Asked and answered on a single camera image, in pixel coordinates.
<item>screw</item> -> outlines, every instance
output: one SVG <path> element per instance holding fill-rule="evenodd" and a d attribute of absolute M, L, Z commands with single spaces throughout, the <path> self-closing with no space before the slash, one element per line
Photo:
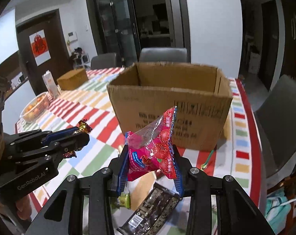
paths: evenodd
<path fill-rule="evenodd" d="M 69 182 L 72 182 L 72 181 L 75 180 L 75 176 L 74 176 L 74 175 L 69 175 L 69 176 L 67 176 L 67 180 L 68 180 Z"/>
<path fill-rule="evenodd" d="M 105 168 L 102 168 L 102 169 L 101 169 L 101 172 L 102 172 L 103 174 L 107 174 L 107 173 L 109 173 L 110 171 L 111 171 L 111 169 L 108 168 L 108 167 L 105 167 Z"/>
<path fill-rule="evenodd" d="M 197 173 L 199 173 L 199 169 L 198 169 L 198 168 L 195 168 L 195 167 L 192 167 L 192 168 L 190 169 L 190 172 L 191 172 L 192 174 L 197 174 Z"/>
<path fill-rule="evenodd" d="M 234 180 L 234 178 L 231 175 L 226 175 L 225 176 L 226 181 L 228 182 L 232 182 Z"/>

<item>small cardboard box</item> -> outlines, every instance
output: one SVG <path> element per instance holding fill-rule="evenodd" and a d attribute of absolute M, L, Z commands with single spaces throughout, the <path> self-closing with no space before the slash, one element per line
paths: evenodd
<path fill-rule="evenodd" d="M 88 81 L 85 69 L 70 70 L 57 79 L 62 90 L 74 90 Z"/>
<path fill-rule="evenodd" d="M 231 105 L 228 79 L 216 67 L 137 62 L 107 85 L 122 132 L 136 132 L 177 105 L 172 134 L 180 147 L 211 151 Z"/>

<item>floor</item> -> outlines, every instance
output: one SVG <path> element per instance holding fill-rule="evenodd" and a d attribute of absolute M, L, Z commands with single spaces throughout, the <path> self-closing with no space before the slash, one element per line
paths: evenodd
<path fill-rule="evenodd" d="M 251 108 L 253 112 L 255 112 L 268 97 L 269 92 L 257 75 L 251 73 L 242 73 L 242 75 L 244 76 L 242 83 L 247 93 Z"/>

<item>glass door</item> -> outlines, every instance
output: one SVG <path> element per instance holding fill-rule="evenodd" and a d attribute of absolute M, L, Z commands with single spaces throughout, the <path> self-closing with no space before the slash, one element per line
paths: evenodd
<path fill-rule="evenodd" d="M 140 46 L 128 0 L 97 0 L 97 4 L 107 52 L 115 52 L 122 65 L 132 65 L 137 61 Z"/>
<path fill-rule="evenodd" d="M 118 65 L 123 65 L 122 55 L 118 37 L 116 35 L 116 27 L 114 16 L 111 8 L 110 0 L 97 0 L 98 10 L 101 18 L 102 30 L 105 38 L 106 51 L 108 53 L 115 52 L 117 55 Z"/>

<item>dining chair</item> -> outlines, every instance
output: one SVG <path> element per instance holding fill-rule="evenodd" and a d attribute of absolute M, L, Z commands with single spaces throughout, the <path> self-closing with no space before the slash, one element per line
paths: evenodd
<path fill-rule="evenodd" d="M 188 62 L 186 48 L 143 48 L 139 62 Z"/>
<path fill-rule="evenodd" d="M 91 59 L 91 70 L 113 68 L 116 64 L 116 53 L 101 54 Z"/>
<path fill-rule="evenodd" d="M 269 189 L 288 177 L 296 164 L 296 82 L 283 75 L 254 115 Z"/>

